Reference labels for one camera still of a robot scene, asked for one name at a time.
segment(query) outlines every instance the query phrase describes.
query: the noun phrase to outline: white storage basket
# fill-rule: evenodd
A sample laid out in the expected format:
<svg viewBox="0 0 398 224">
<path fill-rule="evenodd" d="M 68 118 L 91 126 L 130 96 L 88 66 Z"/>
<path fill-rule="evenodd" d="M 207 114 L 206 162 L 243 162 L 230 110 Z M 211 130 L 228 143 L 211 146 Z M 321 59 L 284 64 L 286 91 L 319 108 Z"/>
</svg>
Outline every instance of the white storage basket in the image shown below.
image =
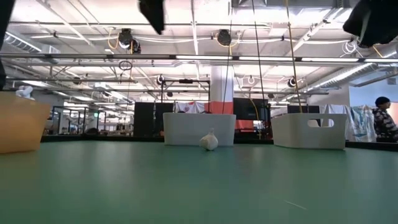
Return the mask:
<svg viewBox="0 0 398 224">
<path fill-rule="evenodd" d="M 271 120 L 272 134 L 276 146 L 300 149 L 344 149 L 346 114 L 285 114 Z M 315 119 L 327 124 L 333 120 L 332 127 L 319 127 Z"/>
<path fill-rule="evenodd" d="M 164 143 L 173 146 L 199 146 L 200 139 L 214 128 L 218 146 L 233 146 L 234 114 L 164 113 Z"/>
</svg>

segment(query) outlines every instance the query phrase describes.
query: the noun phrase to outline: white pillar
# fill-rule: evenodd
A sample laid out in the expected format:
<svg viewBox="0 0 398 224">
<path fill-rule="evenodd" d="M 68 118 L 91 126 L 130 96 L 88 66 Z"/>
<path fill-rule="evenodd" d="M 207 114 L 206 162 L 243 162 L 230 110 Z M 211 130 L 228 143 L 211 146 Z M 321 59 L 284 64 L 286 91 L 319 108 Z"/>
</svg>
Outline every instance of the white pillar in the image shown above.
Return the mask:
<svg viewBox="0 0 398 224">
<path fill-rule="evenodd" d="M 210 101 L 232 102 L 234 98 L 234 70 L 231 66 L 213 66 L 210 74 Z"/>
</svg>

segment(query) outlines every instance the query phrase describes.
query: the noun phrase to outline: dark hair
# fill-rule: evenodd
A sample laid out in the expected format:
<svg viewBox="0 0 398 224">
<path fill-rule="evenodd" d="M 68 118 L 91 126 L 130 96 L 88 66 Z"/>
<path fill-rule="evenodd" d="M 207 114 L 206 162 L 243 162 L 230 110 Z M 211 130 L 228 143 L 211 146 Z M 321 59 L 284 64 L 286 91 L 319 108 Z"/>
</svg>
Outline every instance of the dark hair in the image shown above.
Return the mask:
<svg viewBox="0 0 398 224">
<path fill-rule="evenodd" d="M 388 99 L 387 97 L 384 97 L 384 96 L 380 96 L 379 98 L 376 99 L 374 104 L 376 104 L 376 106 L 379 106 L 379 105 L 383 105 L 384 103 L 388 103 L 388 102 L 390 102 L 390 99 Z"/>
</svg>

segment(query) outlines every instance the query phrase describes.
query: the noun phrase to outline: green table surface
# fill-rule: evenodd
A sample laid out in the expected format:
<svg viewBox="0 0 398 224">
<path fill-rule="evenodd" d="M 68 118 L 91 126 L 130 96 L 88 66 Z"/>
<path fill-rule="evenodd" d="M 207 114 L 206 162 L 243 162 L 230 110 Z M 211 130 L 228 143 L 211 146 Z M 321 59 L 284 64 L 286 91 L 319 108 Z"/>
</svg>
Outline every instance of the green table surface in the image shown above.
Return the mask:
<svg viewBox="0 0 398 224">
<path fill-rule="evenodd" d="M 0 223 L 398 223 L 398 153 L 148 142 L 0 155 Z"/>
</svg>

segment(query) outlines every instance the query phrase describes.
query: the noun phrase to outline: small white object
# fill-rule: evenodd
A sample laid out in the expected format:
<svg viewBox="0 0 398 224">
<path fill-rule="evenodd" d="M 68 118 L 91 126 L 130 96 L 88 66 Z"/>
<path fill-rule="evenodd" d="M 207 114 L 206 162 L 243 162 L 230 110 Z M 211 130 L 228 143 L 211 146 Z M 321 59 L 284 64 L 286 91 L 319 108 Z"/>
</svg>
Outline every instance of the small white object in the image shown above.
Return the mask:
<svg viewBox="0 0 398 224">
<path fill-rule="evenodd" d="M 32 91 L 33 88 L 31 86 L 20 86 L 19 90 L 16 91 L 16 95 L 30 100 L 35 100 L 34 98 L 30 97 L 30 93 L 32 93 Z"/>
<path fill-rule="evenodd" d="M 210 128 L 209 133 L 200 140 L 200 146 L 209 151 L 217 148 L 218 140 L 214 135 L 214 128 Z"/>
</svg>

